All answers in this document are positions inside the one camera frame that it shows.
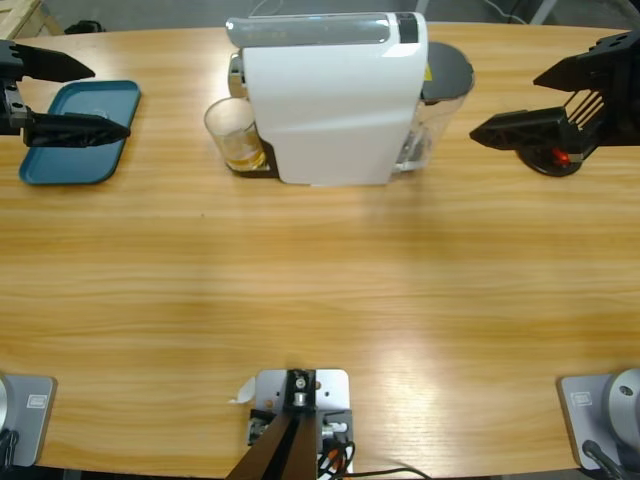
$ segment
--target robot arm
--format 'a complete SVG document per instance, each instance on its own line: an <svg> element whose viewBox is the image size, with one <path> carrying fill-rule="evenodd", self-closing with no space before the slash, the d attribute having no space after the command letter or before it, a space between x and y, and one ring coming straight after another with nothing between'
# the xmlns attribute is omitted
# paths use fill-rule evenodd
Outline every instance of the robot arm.
<svg viewBox="0 0 640 480"><path fill-rule="evenodd" d="M126 138L129 128L98 115L33 112L22 100L17 82L24 76L68 82L95 74L74 58L53 50L0 41L0 135L20 135L34 147L90 147Z"/></svg>

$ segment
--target cable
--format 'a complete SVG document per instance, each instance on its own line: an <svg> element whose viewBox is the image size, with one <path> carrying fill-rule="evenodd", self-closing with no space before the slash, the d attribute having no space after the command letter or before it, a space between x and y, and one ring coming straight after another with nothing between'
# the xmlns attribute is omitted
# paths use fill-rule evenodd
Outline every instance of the cable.
<svg viewBox="0 0 640 480"><path fill-rule="evenodd" d="M627 480L629 478L624 468L604 453L600 448L600 445L593 440L586 440L582 444L582 451L587 457L596 462L610 479Z"/></svg>
<svg viewBox="0 0 640 480"><path fill-rule="evenodd" d="M390 468L389 470L374 470L371 472L358 472L358 473L345 473L344 477L348 478L360 478L360 477L376 477L378 475L391 475L392 473L413 473L418 475L420 478L424 478L425 480L431 480L431 477L424 472L421 472L417 468L412 467L399 467L399 468Z"/></svg>
<svg viewBox="0 0 640 480"><path fill-rule="evenodd" d="M370 472L357 472L349 473L349 466L353 461L353 457L356 454L356 444L354 442L332 442L329 447L325 449L323 454L318 459L318 477L322 478L323 475L330 475L329 480L342 480L343 478L364 478L364 477L377 477L379 475L391 475L392 473L413 473L425 480L431 480L431 477L424 472L421 472L417 468L413 467L398 467L390 468L388 470L372 470Z"/></svg>
<svg viewBox="0 0 640 480"><path fill-rule="evenodd" d="M511 11L509 12L509 15L511 15L511 18L513 18L513 14L518 9L521 3L522 3L522 0L516 0L516 2L513 4L513 7L511 7Z"/></svg>
<svg viewBox="0 0 640 480"><path fill-rule="evenodd" d="M518 20L520 23L523 24L527 24L527 22L525 22L524 20L522 20L520 17L518 17L517 15L513 15L513 13L504 13L502 11L502 9L497 6L495 3L493 3L491 0L482 0L484 3L486 3L487 5L489 5L490 7L493 7L493 9L498 12L500 15L502 15L504 18L508 18L509 21L507 23L511 23L511 20ZM518 0L514 6L514 8L511 9L511 12L513 12L515 10L515 7L518 6L518 4L520 3L521 0Z"/></svg>
<svg viewBox="0 0 640 480"><path fill-rule="evenodd" d="M263 7L263 6L268 2L268 1L269 1L269 0L260 0L260 1L258 2L258 4L257 4L255 7L253 7L253 9L249 12L249 15L247 15L247 16L249 16L249 17L253 17L253 15L254 15L258 10L260 10L260 9L261 9L261 8L262 8L262 7ZM272 12L269 12L269 13L263 13L261 16L275 15L276 13L278 13L278 12L282 9L282 7L283 7L283 6L284 6L284 0L280 0L280 1L278 2L278 6L276 7L276 9L275 9L275 10L273 10Z"/></svg>

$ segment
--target blue tray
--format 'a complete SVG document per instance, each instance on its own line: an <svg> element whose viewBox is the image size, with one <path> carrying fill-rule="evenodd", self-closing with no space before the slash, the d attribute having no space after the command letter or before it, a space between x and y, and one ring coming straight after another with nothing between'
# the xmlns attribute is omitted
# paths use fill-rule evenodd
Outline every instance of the blue tray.
<svg viewBox="0 0 640 480"><path fill-rule="evenodd" d="M49 113L101 115L131 127L139 100L140 89L129 80L76 82L60 89ZM31 185L102 182L118 166L124 142L87 148L32 147L20 166L20 178Z"/></svg>

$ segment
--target glass cup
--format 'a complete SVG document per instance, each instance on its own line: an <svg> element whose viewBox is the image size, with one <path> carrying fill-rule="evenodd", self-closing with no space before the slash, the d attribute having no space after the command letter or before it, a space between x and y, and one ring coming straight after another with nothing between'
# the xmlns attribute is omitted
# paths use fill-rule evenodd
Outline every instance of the glass cup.
<svg viewBox="0 0 640 480"><path fill-rule="evenodd" d="M263 166L266 155L247 100L218 100L204 114L204 124L231 170L249 172Z"/></svg>

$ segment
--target wood grain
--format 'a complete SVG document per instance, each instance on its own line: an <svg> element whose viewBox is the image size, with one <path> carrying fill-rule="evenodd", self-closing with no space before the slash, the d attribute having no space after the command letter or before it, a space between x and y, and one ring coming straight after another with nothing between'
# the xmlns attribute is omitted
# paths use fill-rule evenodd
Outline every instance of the wood grain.
<svg viewBox="0 0 640 480"><path fill-rule="evenodd" d="M640 363L640 149L546 178L468 132L561 103L532 79L610 31L434 25L476 87L432 164L376 188L232 176L203 126L227 95L218 29L31 45L132 79L115 175L34 188L0 148L0 365L59 389L42 464L223 476L266 368L351 377L358 470L434 476L571 468L559 377ZM26 80L45 110L59 86Z"/></svg>

